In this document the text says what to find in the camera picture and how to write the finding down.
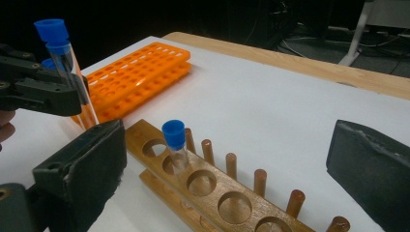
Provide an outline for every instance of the wooden test tube rack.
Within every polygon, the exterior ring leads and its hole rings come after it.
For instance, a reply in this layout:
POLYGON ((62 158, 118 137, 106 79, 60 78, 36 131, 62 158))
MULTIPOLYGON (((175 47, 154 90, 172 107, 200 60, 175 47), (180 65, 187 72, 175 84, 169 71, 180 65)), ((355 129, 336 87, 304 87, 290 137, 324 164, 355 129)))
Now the wooden test tube rack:
MULTIPOLYGON (((162 132, 144 120, 127 129, 126 143, 131 154, 147 168, 140 179, 193 231, 262 232, 275 227, 278 231, 313 231, 296 219, 303 201, 296 203, 300 205, 296 214, 294 205, 292 213, 286 213, 257 194, 260 190, 250 190, 190 151, 190 166, 178 175, 173 174, 169 151, 165 149, 155 155, 152 150, 155 145, 165 146, 162 132)), ((260 173, 266 178, 263 170, 256 172, 255 181, 260 173)), ((298 198, 291 196, 289 204, 295 204, 295 200, 298 198)), ((336 221, 328 231, 349 228, 348 221, 336 221)))

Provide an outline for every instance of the clear plastic tube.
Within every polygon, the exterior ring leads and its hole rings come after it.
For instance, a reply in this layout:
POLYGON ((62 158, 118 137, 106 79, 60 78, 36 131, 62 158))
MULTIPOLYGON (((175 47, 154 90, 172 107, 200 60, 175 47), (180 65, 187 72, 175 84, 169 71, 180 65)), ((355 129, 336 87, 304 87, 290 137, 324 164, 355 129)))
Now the clear plastic tube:
POLYGON ((34 23, 45 47, 54 62, 64 84, 77 91, 81 103, 81 113, 77 119, 81 127, 88 130, 99 121, 90 101, 73 48, 68 40, 69 33, 63 19, 45 19, 34 23))
POLYGON ((51 59, 56 66, 57 72, 62 77, 63 83, 70 88, 74 88, 78 93, 81 103, 81 113, 76 115, 76 117, 79 124, 85 131, 92 128, 99 121, 88 95, 88 91, 84 84, 81 70, 75 59, 71 44, 68 43, 58 47, 59 51, 64 50, 65 52, 53 52, 56 50, 56 47, 47 48, 51 59))
POLYGON ((174 174, 178 175, 190 164, 186 148, 185 125, 179 120, 170 120, 163 124, 162 132, 170 152, 174 174))

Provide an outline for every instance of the dark background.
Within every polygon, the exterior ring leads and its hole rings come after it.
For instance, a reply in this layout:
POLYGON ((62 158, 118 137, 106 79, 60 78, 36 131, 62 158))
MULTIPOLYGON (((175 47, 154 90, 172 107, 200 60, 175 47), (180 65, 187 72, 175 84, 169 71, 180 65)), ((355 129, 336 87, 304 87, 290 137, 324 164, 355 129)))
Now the dark background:
POLYGON ((364 0, 7 0, 0 7, 0 43, 48 58, 33 25, 63 18, 80 67, 148 36, 180 31, 270 49, 296 22, 317 37, 326 28, 354 29, 364 0))

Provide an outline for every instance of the white table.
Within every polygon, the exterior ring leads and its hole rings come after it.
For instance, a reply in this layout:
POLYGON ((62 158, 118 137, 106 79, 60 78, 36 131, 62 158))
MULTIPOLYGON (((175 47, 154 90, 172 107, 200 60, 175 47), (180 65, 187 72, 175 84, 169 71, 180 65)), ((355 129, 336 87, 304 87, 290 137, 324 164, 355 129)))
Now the white table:
MULTIPOLYGON (((146 44, 160 41, 191 52, 190 74, 124 118, 126 128, 145 119, 157 128, 180 119, 197 150, 214 142, 216 166, 238 157, 238 180, 252 188, 253 171, 268 172, 266 198, 284 209, 291 190, 307 196, 299 220, 325 231, 332 218, 350 231, 382 231, 326 172, 337 119, 382 131, 410 145, 410 101, 351 88, 300 73, 157 38, 138 42, 83 70, 91 73, 146 44)), ((16 134, 0 154, 0 183, 31 186, 31 169, 78 136, 71 119, 18 110, 16 134)), ((144 167, 128 155, 122 183, 90 231, 190 231, 138 179, 144 167)))

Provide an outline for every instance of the test tube with blue cap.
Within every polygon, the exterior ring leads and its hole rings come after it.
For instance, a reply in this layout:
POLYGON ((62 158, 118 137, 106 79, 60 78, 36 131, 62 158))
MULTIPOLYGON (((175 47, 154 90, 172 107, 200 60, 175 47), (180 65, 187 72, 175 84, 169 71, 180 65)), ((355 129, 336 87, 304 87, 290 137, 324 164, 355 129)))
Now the test tube with blue cap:
POLYGON ((185 125, 179 120, 170 120, 162 125, 163 136, 170 151, 174 174, 183 172, 189 166, 185 142, 185 125))
POLYGON ((69 33, 63 19, 45 19, 36 21, 34 25, 40 38, 46 42, 45 47, 54 62, 55 68, 64 84, 74 88, 81 103, 81 113, 77 119, 81 127, 88 130, 99 121, 84 84, 81 69, 76 61, 72 44, 68 40, 69 33))

